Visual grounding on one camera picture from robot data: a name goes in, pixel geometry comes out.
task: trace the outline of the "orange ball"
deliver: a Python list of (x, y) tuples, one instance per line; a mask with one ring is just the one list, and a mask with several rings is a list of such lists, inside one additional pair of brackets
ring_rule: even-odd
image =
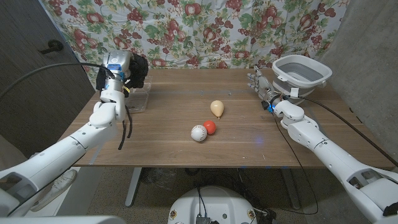
[(208, 134), (213, 134), (216, 131), (216, 124), (212, 121), (206, 121), (203, 125)]

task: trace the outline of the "fruit pattern fabric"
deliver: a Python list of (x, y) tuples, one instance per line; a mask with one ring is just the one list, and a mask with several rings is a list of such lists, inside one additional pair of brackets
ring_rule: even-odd
[[(81, 62), (123, 49), (150, 68), (264, 68), (289, 54), (324, 54), (349, 0), (42, 2)], [(95, 85), (96, 69), (85, 70)]]

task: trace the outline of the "door handle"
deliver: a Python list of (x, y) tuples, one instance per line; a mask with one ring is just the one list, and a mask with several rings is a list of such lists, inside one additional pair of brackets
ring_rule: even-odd
[(54, 51), (61, 51), (63, 49), (63, 44), (59, 40), (50, 40), (49, 48), (45, 50), (40, 50), (42, 54), (47, 54)]

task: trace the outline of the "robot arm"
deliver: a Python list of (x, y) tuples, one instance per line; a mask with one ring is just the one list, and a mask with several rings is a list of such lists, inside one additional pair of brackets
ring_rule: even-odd
[(253, 81), (249, 86), (256, 92), (267, 93), (259, 96), (266, 101), (266, 107), (271, 113), (282, 118), (280, 123), (288, 130), (289, 136), (322, 161), (364, 216), (373, 223), (386, 219), (383, 215), (386, 208), (398, 202), (398, 174), (357, 161), (319, 131), (319, 125), (305, 116), (301, 107), (287, 100), (275, 99), (276, 93), (271, 88), (261, 90), (260, 83), (269, 83), (261, 81), (265, 77), (251, 74), (248, 77)]
[(115, 137), (116, 122), (126, 115), (123, 81), (130, 76), (132, 57), (132, 53), (122, 50), (104, 56), (104, 66), (113, 72), (114, 78), (104, 81), (102, 102), (95, 104), (88, 123), (33, 158), (0, 172), (0, 217), (23, 216), (35, 202), (37, 192), (88, 150)]

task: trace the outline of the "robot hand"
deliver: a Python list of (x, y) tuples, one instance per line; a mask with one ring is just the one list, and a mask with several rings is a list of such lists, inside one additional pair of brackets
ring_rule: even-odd
[(275, 92), (274, 87), (268, 79), (262, 75), (257, 66), (254, 66), (254, 70), (256, 74), (248, 73), (248, 79), (250, 80), (248, 86), (259, 95), (260, 99), (270, 103), (278, 94)]
[[(124, 83), (125, 88), (120, 91), (126, 98), (129, 96), (128, 89), (144, 86), (148, 74), (148, 62), (144, 57), (124, 50), (114, 50), (104, 54), (103, 65), (114, 73), (116, 79)], [(108, 89), (106, 81), (105, 71), (100, 69), (96, 78), (96, 89)]]

